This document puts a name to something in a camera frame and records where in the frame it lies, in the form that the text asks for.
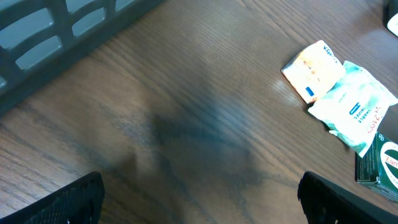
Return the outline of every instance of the wooden table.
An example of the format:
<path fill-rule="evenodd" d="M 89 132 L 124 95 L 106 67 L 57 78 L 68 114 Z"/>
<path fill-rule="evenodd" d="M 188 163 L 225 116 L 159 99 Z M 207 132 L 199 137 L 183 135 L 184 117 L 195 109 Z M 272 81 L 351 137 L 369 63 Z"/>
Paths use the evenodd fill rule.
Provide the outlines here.
<path fill-rule="evenodd" d="M 306 170 L 397 215 L 280 73 L 320 39 L 398 96 L 382 0 L 167 0 L 1 118 L 0 216 L 93 170 L 102 223 L 306 223 Z"/>

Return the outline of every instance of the wooden surface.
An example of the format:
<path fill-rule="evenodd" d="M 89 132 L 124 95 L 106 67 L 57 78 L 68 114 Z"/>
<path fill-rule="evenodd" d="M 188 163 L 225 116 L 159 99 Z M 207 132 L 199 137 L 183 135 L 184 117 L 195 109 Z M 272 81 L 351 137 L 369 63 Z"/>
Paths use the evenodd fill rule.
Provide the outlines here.
<path fill-rule="evenodd" d="M 101 223 L 306 223 L 306 170 L 398 215 L 280 73 L 320 39 L 398 96 L 382 0 L 167 0 L 1 118 L 0 216 L 93 170 Z"/>

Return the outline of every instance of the product package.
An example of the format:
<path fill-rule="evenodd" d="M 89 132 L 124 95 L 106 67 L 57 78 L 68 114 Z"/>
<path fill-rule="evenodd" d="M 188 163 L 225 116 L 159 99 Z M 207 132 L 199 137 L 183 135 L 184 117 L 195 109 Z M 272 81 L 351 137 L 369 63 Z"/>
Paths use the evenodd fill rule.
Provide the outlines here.
<path fill-rule="evenodd" d="M 355 158 L 356 181 L 398 203 L 398 145 L 377 133 L 368 153 Z"/>
<path fill-rule="evenodd" d="M 388 107 L 398 99 L 364 68 L 349 61 L 344 67 L 346 75 L 308 112 L 363 157 Z"/>
<path fill-rule="evenodd" d="M 282 73 L 303 100 L 312 103 L 343 77 L 345 69 L 329 46 L 319 40 L 294 57 Z"/>

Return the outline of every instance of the dark green box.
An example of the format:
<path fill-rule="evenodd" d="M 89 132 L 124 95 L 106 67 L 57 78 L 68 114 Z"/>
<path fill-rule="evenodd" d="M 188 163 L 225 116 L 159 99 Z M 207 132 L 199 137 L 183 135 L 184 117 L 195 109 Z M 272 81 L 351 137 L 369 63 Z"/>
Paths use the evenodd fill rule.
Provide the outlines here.
<path fill-rule="evenodd" d="M 398 203 L 398 145 L 376 133 L 363 158 L 355 157 L 356 181 Z"/>

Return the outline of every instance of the gray basket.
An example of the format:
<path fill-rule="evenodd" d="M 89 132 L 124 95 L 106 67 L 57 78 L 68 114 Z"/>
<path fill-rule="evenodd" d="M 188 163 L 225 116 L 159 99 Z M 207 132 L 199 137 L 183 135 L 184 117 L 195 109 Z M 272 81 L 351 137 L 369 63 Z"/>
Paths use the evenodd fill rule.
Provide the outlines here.
<path fill-rule="evenodd" d="M 163 0 L 0 0 L 0 114 Z"/>

